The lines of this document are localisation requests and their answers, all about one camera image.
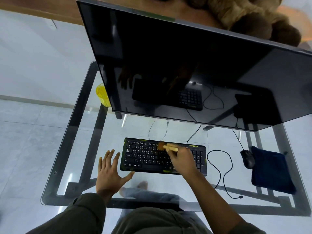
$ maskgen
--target space bar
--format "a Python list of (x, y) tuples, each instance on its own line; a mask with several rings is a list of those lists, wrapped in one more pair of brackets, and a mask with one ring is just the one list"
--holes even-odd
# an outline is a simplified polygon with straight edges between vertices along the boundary
[(162, 166), (158, 165), (148, 165), (148, 164), (142, 164), (142, 168), (146, 170), (156, 170), (156, 171), (162, 171)]

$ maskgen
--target stuffed animal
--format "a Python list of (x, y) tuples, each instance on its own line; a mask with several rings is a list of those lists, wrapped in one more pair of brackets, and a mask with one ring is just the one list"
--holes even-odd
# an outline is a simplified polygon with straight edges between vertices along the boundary
[(288, 17), (276, 12), (282, 0), (188, 0), (190, 6), (205, 5), (227, 30), (278, 43), (298, 46), (300, 32)]

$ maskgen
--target jeans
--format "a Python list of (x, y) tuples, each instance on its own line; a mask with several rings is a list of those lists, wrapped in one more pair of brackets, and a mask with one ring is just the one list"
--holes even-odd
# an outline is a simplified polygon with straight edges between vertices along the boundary
[[(139, 188), (126, 188), (123, 190), (124, 197), (125, 198), (135, 198), (140, 201), (158, 201), (158, 202), (177, 202), (177, 201), (185, 201), (178, 195), (174, 194), (168, 194), (168, 193), (158, 193), (154, 191), (147, 191), (145, 189), (139, 189)], [(117, 221), (117, 223), (120, 222), (126, 215), (128, 215), (133, 209), (123, 209), (120, 217)], [(195, 212), (185, 212), (185, 211), (180, 211), (179, 214), (187, 221), (190, 219), (193, 219), (196, 221), (198, 225), (201, 225), (206, 228), (206, 225), (202, 222), (202, 220), (197, 216)]]

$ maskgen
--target black mouse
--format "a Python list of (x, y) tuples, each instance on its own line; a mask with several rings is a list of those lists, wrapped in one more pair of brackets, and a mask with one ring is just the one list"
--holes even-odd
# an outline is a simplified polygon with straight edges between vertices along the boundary
[(255, 165), (255, 158), (249, 150), (242, 150), (241, 157), (247, 169), (252, 169)]

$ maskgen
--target dark green shirt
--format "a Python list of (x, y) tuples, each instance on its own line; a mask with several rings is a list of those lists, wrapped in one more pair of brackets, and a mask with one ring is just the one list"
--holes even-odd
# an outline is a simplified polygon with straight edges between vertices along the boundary
[[(62, 213), (27, 234), (98, 234), (102, 233), (105, 204), (95, 193), (76, 198)], [(158, 208), (138, 208), (121, 220), (112, 234), (207, 234), (206, 227), (186, 221), (179, 212)], [(241, 223), (229, 234), (265, 234), (250, 223)]]

